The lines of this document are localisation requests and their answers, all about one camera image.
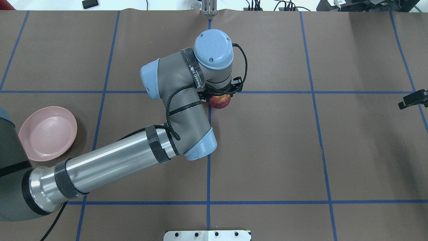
red apple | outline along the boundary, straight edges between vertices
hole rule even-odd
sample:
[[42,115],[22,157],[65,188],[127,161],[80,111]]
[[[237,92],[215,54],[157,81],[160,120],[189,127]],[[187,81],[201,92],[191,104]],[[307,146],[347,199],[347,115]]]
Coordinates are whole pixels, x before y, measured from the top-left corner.
[[208,102],[216,109],[225,108],[230,102],[230,95],[213,96]]

light blue joint cap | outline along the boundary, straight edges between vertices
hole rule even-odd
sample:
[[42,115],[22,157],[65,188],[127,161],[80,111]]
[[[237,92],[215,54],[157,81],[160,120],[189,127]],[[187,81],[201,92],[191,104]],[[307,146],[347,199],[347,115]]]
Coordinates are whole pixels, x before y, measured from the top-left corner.
[[1,108],[1,107],[0,107],[0,118],[3,118],[6,121],[9,121],[10,123],[13,124],[13,126],[15,126],[15,124],[13,123],[13,121],[10,118],[9,114],[7,113],[7,111],[5,109]]
[[232,64],[232,40],[218,29],[203,31],[193,47],[196,59],[209,69],[225,69]]
[[217,141],[214,136],[213,128],[205,134],[202,139],[196,143],[188,152],[184,154],[187,160],[194,161],[211,154],[217,148]]
[[140,70],[141,80],[143,81],[144,88],[146,88],[147,94],[152,99],[160,99],[159,87],[158,87],[158,64],[157,59],[144,65]]

black device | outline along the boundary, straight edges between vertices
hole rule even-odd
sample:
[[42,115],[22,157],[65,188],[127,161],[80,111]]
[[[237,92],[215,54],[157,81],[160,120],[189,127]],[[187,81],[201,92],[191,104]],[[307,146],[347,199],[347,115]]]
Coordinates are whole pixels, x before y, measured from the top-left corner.
[[341,12],[409,12],[419,2],[419,0],[384,0],[381,3],[373,4],[365,0],[345,0],[346,3],[338,6],[331,6],[328,0],[320,0],[317,11],[341,11]]
[[84,0],[82,1],[82,5],[83,5],[83,9],[88,9],[88,8],[98,6],[99,4],[97,0]]
[[412,105],[422,104],[428,107],[428,92],[424,89],[418,90],[403,97],[403,102],[398,103],[400,110]]

pink plate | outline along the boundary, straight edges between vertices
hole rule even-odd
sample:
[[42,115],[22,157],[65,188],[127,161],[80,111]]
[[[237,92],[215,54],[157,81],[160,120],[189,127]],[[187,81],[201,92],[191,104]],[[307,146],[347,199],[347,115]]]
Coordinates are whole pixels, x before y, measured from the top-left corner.
[[64,154],[76,139],[77,122],[73,114],[59,106],[34,112],[19,131],[28,158],[43,162]]

blue tape line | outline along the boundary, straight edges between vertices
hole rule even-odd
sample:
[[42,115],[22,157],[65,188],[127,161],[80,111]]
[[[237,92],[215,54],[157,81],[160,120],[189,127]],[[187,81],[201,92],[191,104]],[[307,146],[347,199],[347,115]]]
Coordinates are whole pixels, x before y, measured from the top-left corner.
[[76,241],[79,241],[80,232],[82,231],[83,215],[85,213],[85,202],[86,202],[86,196],[83,197],[82,209],[80,210],[79,225],[77,226]]
[[109,74],[110,74],[111,60],[113,58],[114,43],[116,41],[117,26],[119,24],[119,16],[120,16],[120,11],[117,11],[116,25],[114,27],[113,41],[111,43],[110,57],[109,57],[109,60],[108,60],[108,65],[107,65],[106,78],[105,78],[105,81],[104,81],[103,96],[101,98],[100,112],[98,114],[97,128],[95,129],[94,145],[92,146],[92,150],[95,150],[96,146],[97,146],[98,132],[100,130],[101,116],[102,116],[102,112],[103,112],[103,108],[104,108],[104,100],[105,100],[105,96],[106,96],[106,92],[107,92],[108,77],[109,77]]
[[[398,38],[397,28],[395,27],[395,21],[391,11],[389,12],[389,16],[391,18],[391,24],[392,24],[392,28],[394,29],[394,34],[395,34],[395,39],[397,40],[398,49],[400,50],[401,58],[403,59],[404,66],[407,71],[407,76],[409,77],[410,85],[412,86],[413,92],[415,92],[416,91],[415,85],[413,84],[412,75],[410,74],[409,66],[407,65],[407,61],[406,61],[406,58],[404,57],[403,49],[401,48],[400,39]],[[422,121],[425,126],[425,131],[428,133],[428,124],[425,119],[424,112],[422,110],[421,105],[418,105],[418,106],[419,106],[419,112],[421,113],[421,116],[422,116]]]
[[146,201],[146,202],[103,202],[103,201],[89,201],[86,205],[206,205],[206,201]]
[[[212,107],[208,105],[208,122],[211,125]],[[211,227],[211,154],[207,161],[207,230]]]
[[[314,83],[312,81],[311,65],[309,63],[308,45],[307,45],[307,42],[306,42],[305,27],[304,27],[304,23],[303,23],[302,12],[300,12],[300,24],[302,26],[303,45],[305,47],[306,64],[307,64],[307,67],[308,67],[309,82],[310,82],[311,91],[312,91],[312,102],[313,102],[313,105],[314,105],[315,120],[316,120],[316,123],[317,123],[317,130],[318,130],[318,140],[319,140],[320,147],[321,147],[322,162],[323,162],[323,166],[324,166],[325,186],[326,186],[326,189],[327,189],[328,201],[331,202],[331,193],[330,193],[330,184],[329,184],[329,181],[328,181],[327,164],[325,162],[324,145],[323,145],[323,142],[322,142],[321,128],[320,128],[320,122],[319,122],[319,118],[318,118],[318,109],[317,109],[317,103],[316,103],[316,99],[315,99]],[[337,241],[336,222],[334,220],[333,206],[331,205],[331,203],[329,204],[329,207],[330,207],[331,226],[332,226],[332,229],[333,229],[333,238],[334,238],[334,241]]]
[[147,94],[145,90],[107,90],[106,93],[119,93],[119,94]]
[[94,94],[94,93],[145,93],[145,90],[0,90],[0,93],[85,93],[85,94]]
[[[117,11],[116,24],[115,24],[115,27],[114,27],[113,40],[112,40],[111,49],[110,49],[110,57],[109,57],[109,60],[108,60],[106,78],[105,78],[105,81],[104,81],[103,96],[101,98],[100,111],[98,113],[97,127],[95,129],[95,136],[94,136],[94,143],[93,143],[93,146],[92,146],[92,150],[95,150],[96,146],[97,146],[98,133],[99,133],[99,130],[100,130],[101,116],[102,116],[103,108],[104,108],[104,100],[105,100],[105,96],[106,96],[106,90],[107,90],[107,84],[108,84],[108,77],[109,77],[109,73],[110,73],[111,60],[113,58],[114,43],[115,43],[115,40],[116,40],[116,33],[117,33],[117,26],[119,24],[119,17],[120,17],[120,11]],[[81,210],[81,213],[80,213],[79,225],[78,225],[78,228],[77,228],[76,241],[79,241],[79,239],[80,239],[80,231],[82,229],[83,216],[85,214],[85,206],[86,206],[86,196],[83,198],[83,202],[82,202],[82,210]]]
[[335,200],[333,204],[428,203],[426,199],[408,200]]
[[211,201],[212,205],[289,205],[329,203],[329,201]]
[[[311,204],[394,204],[428,203],[428,199],[403,200],[314,200],[314,201],[210,201],[211,205],[311,205]],[[69,201],[68,205],[82,205],[80,201]],[[207,205],[206,201],[86,201],[85,205]]]
[[411,91],[324,91],[315,90],[315,94],[410,94]]
[[102,90],[2,90],[0,93],[103,93]]
[[10,55],[9,62],[7,63],[7,67],[0,84],[0,90],[3,89],[4,82],[6,81],[7,72],[9,72],[9,68],[10,68],[10,65],[12,64],[13,56],[15,55],[16,48],[18,47],[18,43],[19,43],[19,40],[21,39],[21,35],[22,35],[22,32],[24,31],[24,27],[25,27],[25,24],[27,23],[29,14],[30,12],[27,11],[27,14],[25,15],[25,18],[24,18],[24,22],[22,23],[22,26],[21,26],[21,30],[19,31],[19,34],[18,34],[18,38],[16,39],[15,46],[13,46],[13,50],[12,50],[12,54]]
[[247,90],[237,92],[237,94],[310,94],[311,91],[297,90],[297,91],[281,91],[281,90]]
[[[147,93],[145,90],[0,90],[0,93]],[[413,91],[315,90],[315,94],[410,94]],[[237,94],[312,94],[309,90],[247,90]]]
[[410,85],[412,86],[413,92],[415,92],[416,91],[415,85],[413,84],[412,76],[410,75],[409,66],[407,65],[407,61],[406,61],[406,58],[404,57],[403,49],[401,48],[400,40],[398,39],[397,29],[395,27],[394,17],[392,16],[391,11],[389,12],[389,16],[391,18],[392,28],[394,29],[394,34],[395,34],[395,39],[397,40],[398,49],[400,50],[401,58],[403,59],[404,67],[406,68],[407,76],[409,77],[409,80],[410,80]]

